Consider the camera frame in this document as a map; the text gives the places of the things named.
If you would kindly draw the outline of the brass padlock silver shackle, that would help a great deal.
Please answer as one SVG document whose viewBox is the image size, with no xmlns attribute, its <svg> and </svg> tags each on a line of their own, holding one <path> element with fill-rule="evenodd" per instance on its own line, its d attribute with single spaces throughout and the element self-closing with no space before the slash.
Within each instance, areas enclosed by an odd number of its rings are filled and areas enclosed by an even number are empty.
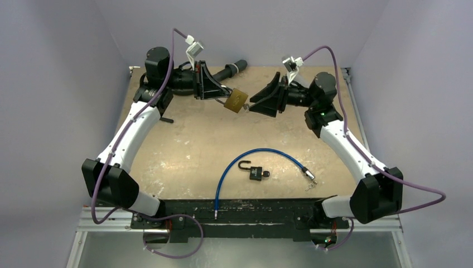
<svg viewBox="0 0 473 268">
<path fill-rule="evenodd" d="M 245 92 L 242 92 L 239 89 L 233 89 L 231 91 L 230 96 L 226 99 L 226 101 L 222 101 L 220 99 L 216 99 L 219 104 L 222 104 L 224 108 L 234 112 L 239 113 L 242 108 L 245 106 L 245 103 L 248 99 L 249 95 Z"/>
</svg>

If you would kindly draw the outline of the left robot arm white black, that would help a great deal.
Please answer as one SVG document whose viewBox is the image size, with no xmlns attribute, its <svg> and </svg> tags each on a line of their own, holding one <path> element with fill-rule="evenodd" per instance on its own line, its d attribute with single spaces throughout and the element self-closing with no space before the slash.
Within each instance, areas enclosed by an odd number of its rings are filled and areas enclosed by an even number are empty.
<svg viewBox="0 0 473 268">
<path fill-rule="evenodd" d="M 248 66 L 238 60 L 216 74 L 211 74 L 205 61 L 189 58 L 174 66 L 171 53 L 165 47 L 147 51 L 145 73 L 139 80 L 133 102 L 125 121 L 108 145 L 95 159 L 86 159 L 81 167 L 92 203 L 101 201 L 117 208 L 145 214 L 144 220 L 152 228 L 166 223 L 161 201 L 140 190 L 131 177 L 134 158 L 153 126 L 161 121 L 174 95 L 193 95 L 197 99 L 229 97 L 232 89 L 221 84 Z"/>
</svg>

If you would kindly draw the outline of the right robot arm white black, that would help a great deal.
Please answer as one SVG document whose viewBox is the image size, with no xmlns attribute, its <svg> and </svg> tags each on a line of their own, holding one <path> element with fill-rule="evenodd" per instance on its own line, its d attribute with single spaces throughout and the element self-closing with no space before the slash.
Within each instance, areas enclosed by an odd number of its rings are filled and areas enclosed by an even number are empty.
<svg viewBox="0 0 473 268">
<path fill-rule="evenodd" d="M 318 73 L 309 87 L 289 82 L 277 72 L 274 78 L 250 98 L 249 110 L 275 117 L 287 105 L 306 107 L 305 122 L 341 159 L 356 182 L 351 196 L 332 196 L 316 202 L 313 220 L 327 227 L 335 218 L 355 218 L 360 223 L 396 214 L 402 207 L 403 174 L 388 168 L 372 156 L 345 126 L 333 100 L 337 95 L 336 78 Z"/>
</svg>

